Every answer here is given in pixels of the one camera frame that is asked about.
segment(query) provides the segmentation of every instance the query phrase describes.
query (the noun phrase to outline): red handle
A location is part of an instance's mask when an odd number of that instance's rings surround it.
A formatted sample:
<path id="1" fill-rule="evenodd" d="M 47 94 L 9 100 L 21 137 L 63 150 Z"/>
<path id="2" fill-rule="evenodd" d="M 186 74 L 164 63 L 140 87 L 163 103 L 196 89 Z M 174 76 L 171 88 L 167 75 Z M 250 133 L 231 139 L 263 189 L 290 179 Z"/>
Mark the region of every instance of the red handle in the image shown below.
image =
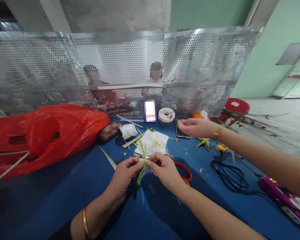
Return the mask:
<path id="1" fill-rule="evenodd" d="M 188 173 L 188 175 L 189 175 L 189 178 L 185 178 L 185 177 L 182 176 L 182 175 L 180 175 L 180 176 L 181 176 L 182 179 L 186 180 L 187 182 L 191 182 L 191 181 L 192 181 L 192 174 L 191 174 L 191 172 L 189 171 L 189 169 L 188 169 L 185 165 L 183 165 L 182 163 L 174 162 L 174 164 L 183 167 L 183 168 L 187 171 L 187 173 Z"/>

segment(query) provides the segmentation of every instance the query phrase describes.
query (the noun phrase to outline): perforated metal screen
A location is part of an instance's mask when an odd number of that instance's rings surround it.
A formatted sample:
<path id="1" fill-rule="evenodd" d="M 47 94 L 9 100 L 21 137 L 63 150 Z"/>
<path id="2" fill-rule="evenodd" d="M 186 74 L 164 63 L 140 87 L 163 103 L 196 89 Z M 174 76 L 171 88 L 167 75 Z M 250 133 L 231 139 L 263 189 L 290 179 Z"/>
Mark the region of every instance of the perforated metal screen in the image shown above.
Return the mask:
<path id="1" fill-rule="evenodd" d="M 143 116 L 143 100 L 155 99 L 157 110 L 170 107 L 177 115 L 190 115 L 204 109 L 217 116 L 260 33 L 244 27 L 176 33 L 0 33 L 0 108 L 15 114 L 74 103 L 109 114 Z M 160 83 L 162 87 L 147 87 Z M 126 84 L 132 85 L 122 89 Z"/>

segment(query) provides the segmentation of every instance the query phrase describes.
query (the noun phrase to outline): tape roll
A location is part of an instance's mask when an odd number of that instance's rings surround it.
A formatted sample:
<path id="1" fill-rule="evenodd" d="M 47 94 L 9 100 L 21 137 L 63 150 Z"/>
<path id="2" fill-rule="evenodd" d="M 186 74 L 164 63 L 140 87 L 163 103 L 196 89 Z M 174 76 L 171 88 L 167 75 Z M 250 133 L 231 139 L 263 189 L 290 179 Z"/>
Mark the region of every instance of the tape roll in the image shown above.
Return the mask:
<path id="1" fill-rule="evenodd" d="M 163 124 L 169 124 L 174 121 L 176 113 L 171 108 L 161 108 L 159 110 L 158 119 Z"/>

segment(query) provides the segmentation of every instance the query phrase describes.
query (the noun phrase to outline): smartphone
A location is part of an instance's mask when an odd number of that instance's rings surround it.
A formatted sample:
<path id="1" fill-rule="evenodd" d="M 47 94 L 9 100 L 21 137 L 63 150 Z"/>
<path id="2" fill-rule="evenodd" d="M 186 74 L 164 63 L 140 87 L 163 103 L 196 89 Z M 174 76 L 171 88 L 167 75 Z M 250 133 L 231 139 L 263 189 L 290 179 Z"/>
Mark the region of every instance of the smartphone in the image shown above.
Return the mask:
<path id="1" fill-rule="evenodd" d="M 144 100 L 144 118 L 146 122 L 156 122 L 156 100 Z"/>
<path id="2" fill-rule="evenodd" d="M 191 138 L 190 135 L 181 132 L 180 129 L 178 128 L 178 121 L 180 121 L 180 120 L 181 120 L 181 119 L 176 119 L 176 132 L 177 132 L 177 137 L 179 137 L 179 138 L 187 138 L 187 139 L 190 139 L 190 138 Z"/>

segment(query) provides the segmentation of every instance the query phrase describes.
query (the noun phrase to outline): pink device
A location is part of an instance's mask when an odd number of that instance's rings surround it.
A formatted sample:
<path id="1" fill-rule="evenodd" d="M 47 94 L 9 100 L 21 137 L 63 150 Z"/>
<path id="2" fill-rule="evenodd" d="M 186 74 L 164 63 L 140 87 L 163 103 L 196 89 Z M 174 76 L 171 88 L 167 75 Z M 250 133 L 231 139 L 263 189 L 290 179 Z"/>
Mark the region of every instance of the pink device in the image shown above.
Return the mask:
<path id="1" fill-rule="evenodd" d="M 300 226 L 300 198 L 272 178 L 258 181 L 261 189 L 297 225 Z"/>

